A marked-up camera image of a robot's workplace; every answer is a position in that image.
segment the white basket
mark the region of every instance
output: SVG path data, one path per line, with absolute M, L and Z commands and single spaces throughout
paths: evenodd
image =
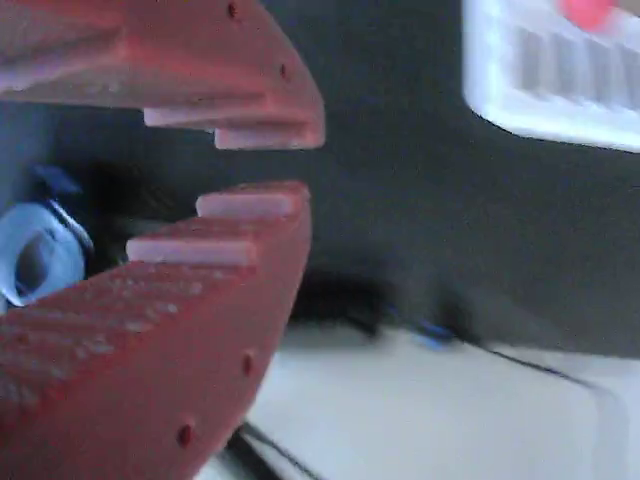
M 640 151 L 640 18 L 598 33 L 554 0 L 464 0 L 464 94 L 510 132 Z

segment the red plastic part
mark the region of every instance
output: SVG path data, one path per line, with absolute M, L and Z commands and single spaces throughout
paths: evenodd
M 140 108 L 220 148 L 325 138 L 313 78 L 257 0 L 0 0 L 0 99 Z
M 202 197 L 131 262 L 0 322 L 0 478 L 186 479 L 255 398 L 311 239 L 308 192 Z
M 562 0 L 567 18 L 583 30 L 602 27 L 616 5 L 616 0 Z

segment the blue object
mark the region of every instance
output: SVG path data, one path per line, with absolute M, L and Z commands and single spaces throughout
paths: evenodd
M 451 330 L 430 322 L 421 323 L 418 333 L 424 346 L 432 350 L 443 350 L 456 340 Z

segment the small hole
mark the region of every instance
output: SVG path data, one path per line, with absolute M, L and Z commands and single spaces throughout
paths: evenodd
M 231 20 L 238 19 L 238 6 L 235 3 L 231 2 L 227 5 L 227 15 Z
M 284 63 L 280 65 L 280 76 L 282 77 L 283 80 L 286 80 L 287 82 L 291 80 L 291 77 L 289 76 L 289 69 Z
M 253 373 L 254 368 L 254 354 L 252 352 L 245 352 L 242 356 L 242 374 L 245 377 L 250 376 Z
M 29 343 L 31 343 L 29 339 L 29 335 L 27 335 L 26 333 L 19 334 L 18 336 L 16 336 L 16 343 L 23 347 L 28 346 Z
M 191 425 L 183 425 L 180 427 L 178 435 L 176 435 L 176 440 L 182 448 L 187 448 L 193 440 L 193 427 Z

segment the red ball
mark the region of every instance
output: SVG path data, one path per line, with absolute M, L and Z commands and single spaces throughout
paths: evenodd
M 566 17 L 583 30 L 597 30 L 616 6 L 616 0 L 560 0 Z

